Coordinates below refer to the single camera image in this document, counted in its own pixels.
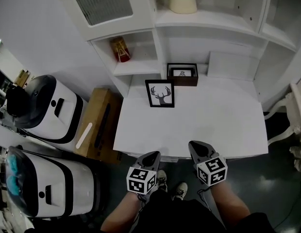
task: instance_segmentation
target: white flower pot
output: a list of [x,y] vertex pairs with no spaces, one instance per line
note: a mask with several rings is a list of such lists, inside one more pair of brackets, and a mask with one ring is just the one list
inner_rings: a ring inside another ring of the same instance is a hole
[[169,0],[169,9],[178,14],[197,12],[196,0]]

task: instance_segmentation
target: shoe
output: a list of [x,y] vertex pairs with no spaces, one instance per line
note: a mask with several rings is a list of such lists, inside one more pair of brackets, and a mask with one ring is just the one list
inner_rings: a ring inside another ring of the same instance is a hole
[[179,198],[183,200],[187,193],[187,190],[188,190],[188,186],[185,182],[179,184],[179,186],[176,188],[175,195],[172,197],[172,200],[174,200],[175,198]]
[[163,171],[163,170],[159,170],[157,172],[157,187],[158,187],[158,189],[168,192],[167,175],[166,175],[165,171]]

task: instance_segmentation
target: brown box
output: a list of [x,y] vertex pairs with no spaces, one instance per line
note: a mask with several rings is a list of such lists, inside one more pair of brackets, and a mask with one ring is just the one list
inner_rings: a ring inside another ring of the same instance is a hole
[[82,124],[78,130],[77,141],[85,129],[92,126],[74,153],[87,158],[119,164],[122,153],[113,150],[116,129],[121,110],[121,99],[109,89],[95,88],[91,94]]
[[[173,70],[191,70],[191,77],[174,76]],[[197,86],[197,64],[192,63],[167,63],[167,79],[174,80],[174,86]]]
[[29,73],[26,72],[25,70],[21,70],[18,77],[15,80],[15,84],[23,88],[28,77],[29,77]]

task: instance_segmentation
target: cabinet door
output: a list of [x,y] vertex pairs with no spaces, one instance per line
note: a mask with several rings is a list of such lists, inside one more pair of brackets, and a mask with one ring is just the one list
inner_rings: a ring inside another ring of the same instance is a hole
[[150,0],[61,0],[85,40],[153,27]]

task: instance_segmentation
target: chair leg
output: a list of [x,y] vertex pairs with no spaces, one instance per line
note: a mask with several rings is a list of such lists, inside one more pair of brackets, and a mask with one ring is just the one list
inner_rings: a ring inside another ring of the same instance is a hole
[[276,141],[280,141],[280,140],[283,140],[283,139],[286,139],[288,138],[291,134],[294,133],[294,126],[290,126],[286,129],[286,131],[284,131],[283,133],[271,138],[269,141],[268,141],[268,146],[271,144],[271,143],[274,143]]
[[271,118],[271,117],[278,111],[278,109],[279,109],[280,107],[282,107],[282,106],[285,106],[286,103],[287,103],[287,98],[278,101],[278,102],[272,107],[272,109],[270,110],[270,112],[269,112],[266,116],[264,116],[264,119],[267,120],[267,119]]

